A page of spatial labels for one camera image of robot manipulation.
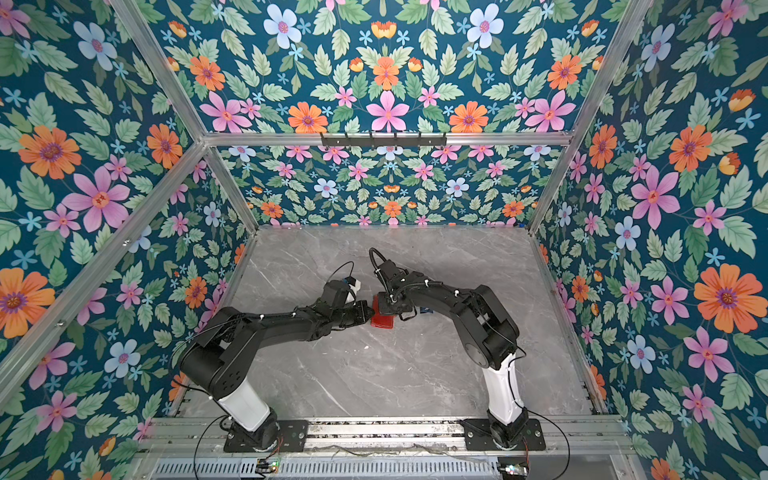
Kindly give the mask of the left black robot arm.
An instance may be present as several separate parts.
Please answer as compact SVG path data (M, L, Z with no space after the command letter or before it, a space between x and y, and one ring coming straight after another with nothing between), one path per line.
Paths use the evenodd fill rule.
M260 350L314 342L335 331L368 323L374 309L365 300L334 305L318 300L289 312L255 314L232 307L220 310L191 341L180 371L230 418L228 433L256 451L278 442L277 415L248 379Z

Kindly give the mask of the red leather card holder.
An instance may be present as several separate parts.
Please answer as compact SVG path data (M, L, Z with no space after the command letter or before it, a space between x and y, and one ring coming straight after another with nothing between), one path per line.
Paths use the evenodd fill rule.
M374 328L391 330L394 328L394 317L391 315L384 315L381 312L379 297L375 295L373 297L372 308L374 314L370 320L370 325Z

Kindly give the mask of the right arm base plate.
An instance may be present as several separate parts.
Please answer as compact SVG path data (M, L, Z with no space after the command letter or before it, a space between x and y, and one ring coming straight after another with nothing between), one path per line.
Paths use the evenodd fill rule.
M536 419L502 425L488 419L470 418L459 421L464 430L468 451L544 451L545 437Z

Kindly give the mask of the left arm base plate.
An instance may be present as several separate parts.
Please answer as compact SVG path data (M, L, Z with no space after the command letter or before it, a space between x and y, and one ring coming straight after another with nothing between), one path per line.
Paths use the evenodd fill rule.
M302 452L308 437L305 420L268 420L255 431L233 424L223 447L226 453Z

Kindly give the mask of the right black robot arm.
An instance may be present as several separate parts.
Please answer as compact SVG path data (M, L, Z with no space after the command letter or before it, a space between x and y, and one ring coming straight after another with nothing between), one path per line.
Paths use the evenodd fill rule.
M504 450L515 446L529 420L516 375L520 330L496 294L486 285L454 287L391 260L374 273L383 286L377 294L381 314L405 321L407 313L427 308L453 322L464 351L483 370L489 435Z

